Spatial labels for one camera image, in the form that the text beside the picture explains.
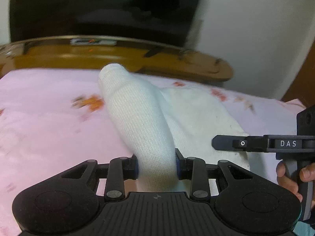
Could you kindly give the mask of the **person's right hand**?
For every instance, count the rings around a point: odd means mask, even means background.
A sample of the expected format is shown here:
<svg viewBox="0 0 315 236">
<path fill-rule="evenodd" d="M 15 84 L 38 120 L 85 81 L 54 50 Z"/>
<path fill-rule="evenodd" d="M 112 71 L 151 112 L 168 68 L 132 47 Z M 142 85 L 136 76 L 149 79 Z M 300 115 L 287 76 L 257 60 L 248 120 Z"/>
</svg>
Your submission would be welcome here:
<svg viewBox="0 0 315 236">
<path fill-rule="evenodd" d="M 302 201 L 303 197 L 298 192 L 298 183 L 293 176 L 289 176 L 289 174 L 286 172 L 286 166 L 282 161 L 277 164 L 276 173 L 278 185 L 289 190 L 291 193 L 296 195 L 299 201 Z M 309 164 L 301 169 L 299 172 L 299 179 L 302 182 L 314 182 L 314 163 Z"/>
</svg>

